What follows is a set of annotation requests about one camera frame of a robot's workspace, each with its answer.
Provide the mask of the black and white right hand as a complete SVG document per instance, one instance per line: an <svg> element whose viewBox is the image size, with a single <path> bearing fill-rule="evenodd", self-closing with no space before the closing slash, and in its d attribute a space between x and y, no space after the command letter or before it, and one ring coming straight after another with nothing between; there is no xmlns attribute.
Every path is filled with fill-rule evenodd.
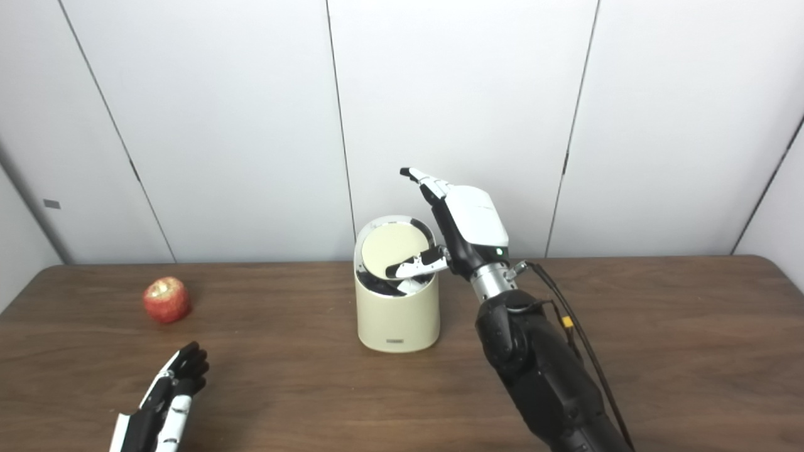
<svg viewBox="0 0 804 452"><path fill-rule="evenodd" d="M402 280L450 269L470 281L488 264L508 262L508 233L488 192L454 185L413 167L402 167L399 173L419 186L444 243L390 264L384 270L387 279Z"/></svg>

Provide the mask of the black and white left hand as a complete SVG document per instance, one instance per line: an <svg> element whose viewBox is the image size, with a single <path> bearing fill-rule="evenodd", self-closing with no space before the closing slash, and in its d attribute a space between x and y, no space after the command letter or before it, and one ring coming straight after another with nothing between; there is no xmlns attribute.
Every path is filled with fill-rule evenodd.
<svg viewBox="0 0 804 452"><path fill-rule="evenodd" d="M153 377L132 414L119 414L109 451L178 451L193 398L206 385L207 351L192 341Z"/></svg>

